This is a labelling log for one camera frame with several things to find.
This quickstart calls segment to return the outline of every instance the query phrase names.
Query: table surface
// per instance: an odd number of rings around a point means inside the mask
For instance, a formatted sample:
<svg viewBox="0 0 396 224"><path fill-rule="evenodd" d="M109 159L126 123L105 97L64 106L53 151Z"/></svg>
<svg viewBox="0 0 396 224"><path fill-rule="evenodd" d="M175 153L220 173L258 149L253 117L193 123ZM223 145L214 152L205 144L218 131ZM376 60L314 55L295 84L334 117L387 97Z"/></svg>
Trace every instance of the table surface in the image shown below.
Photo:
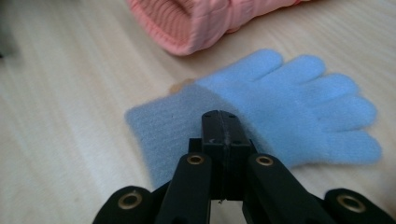
<svg viewBox="0 0 396 224"><path fill-rule="evenodd" d="M129 185L152 189L125 111L256 49L308 53L348 74L374 102L373 165L306 165L313 194L353 189L396 218L396 2L317 0L250 21L188 57L160 49L123 0L13 0L17 51L0 62L0 223L90 223ZM244 223L241 203L213 203L212 223Z"/></svg>

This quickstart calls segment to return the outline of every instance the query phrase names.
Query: table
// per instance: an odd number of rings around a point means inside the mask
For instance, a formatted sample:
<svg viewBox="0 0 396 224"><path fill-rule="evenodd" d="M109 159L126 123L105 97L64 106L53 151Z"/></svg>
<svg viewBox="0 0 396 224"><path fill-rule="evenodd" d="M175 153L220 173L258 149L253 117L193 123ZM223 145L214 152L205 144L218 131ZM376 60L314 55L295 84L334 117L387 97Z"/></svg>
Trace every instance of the table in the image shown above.
<svg viewBox="0 0 396 224"><path fill-rule="evenodd" d="M311 193L347 188L396 218L396 3L317 0L250 21L210 49L175 57L123 0L14 0L18 52L0 61L0 223L90 223L117 189L153 189L125 111L256 49L315 54L351 76L378 109L373 165L306 165ZM213 202L211 223L244 223L241 203Z"/></svg>

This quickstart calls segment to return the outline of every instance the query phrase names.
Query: pink glove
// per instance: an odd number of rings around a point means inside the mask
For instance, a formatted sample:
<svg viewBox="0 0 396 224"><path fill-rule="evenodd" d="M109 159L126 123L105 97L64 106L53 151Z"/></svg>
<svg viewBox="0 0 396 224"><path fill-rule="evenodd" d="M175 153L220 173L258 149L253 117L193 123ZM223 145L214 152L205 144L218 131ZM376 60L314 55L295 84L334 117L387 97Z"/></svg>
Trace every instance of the pink glove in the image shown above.
<svg viewBox="0 0 396 224"><path fill-rule="evenodd" d="M176 55L207 49L254 17L300 0L128 0L134 16Z"/></svg>

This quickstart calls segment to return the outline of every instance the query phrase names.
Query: glove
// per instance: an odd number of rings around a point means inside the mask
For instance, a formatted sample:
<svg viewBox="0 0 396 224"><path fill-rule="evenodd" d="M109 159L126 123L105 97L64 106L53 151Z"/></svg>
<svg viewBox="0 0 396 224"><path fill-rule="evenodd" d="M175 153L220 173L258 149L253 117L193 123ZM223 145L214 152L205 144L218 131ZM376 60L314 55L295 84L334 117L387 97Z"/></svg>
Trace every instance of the glove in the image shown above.
<svg viewBox="0 0 396 224"><path fill-rule="evenodd" d="M378 161L380 145L364 127L375 107L341 74L323 76L324 63L300 56L282 65L259 50L177 94L130 109L126 120L143 150L154 187L169 181L190 138L200 137L201 116L225 110L238 116L261 152L286 166Z"/></svg>
<svg viewBox="0 0 396 224"><path fill-rule="evenodd" d="M164 49L192 54L254 17L300 0L128 0L141 26Z"/></svg>

